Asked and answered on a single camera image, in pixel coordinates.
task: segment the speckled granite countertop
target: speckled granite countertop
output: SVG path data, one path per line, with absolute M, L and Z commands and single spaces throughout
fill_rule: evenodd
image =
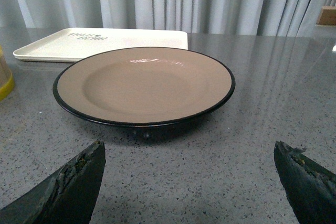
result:
M 334 40 L 189 35 L 190 50 L 232 70 L 236 90 L 202 120 L 144 139 L 63 110 L 52 83 L 69 64 L 12 55 L 54 32 L 0 28 L 16 82 L 0 102 L 0 208 L 95 140 L 107 162 L 91 223 L 298 223 L 274 165 L 279 140 L 336 173 Z

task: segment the tan plate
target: tan plate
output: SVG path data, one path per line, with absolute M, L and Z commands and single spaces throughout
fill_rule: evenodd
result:
M 117 126 L 164 126 L 209 113 L 232 95 L 221 62 L 197 52 L 145 47 L 78 61 L 55 80 L 56 101 L 70 113 Z

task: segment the white curtain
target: white curtain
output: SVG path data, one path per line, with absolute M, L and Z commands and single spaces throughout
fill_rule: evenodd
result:
M 325 0 L 0 0 L 0 27 L 310 36 Z

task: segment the wooden object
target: wooden object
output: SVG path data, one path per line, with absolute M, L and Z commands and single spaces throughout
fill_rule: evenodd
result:
M 336 25 L 336 6 L 322 6 L 318 25 Z

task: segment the white tray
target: white tray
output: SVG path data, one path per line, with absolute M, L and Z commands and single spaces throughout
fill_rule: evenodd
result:
M 13 52 L 26 61 L 75 62 L 110 50 L 131 47 L 188 49 L 187 33 L 169 30 L 67 28 Z

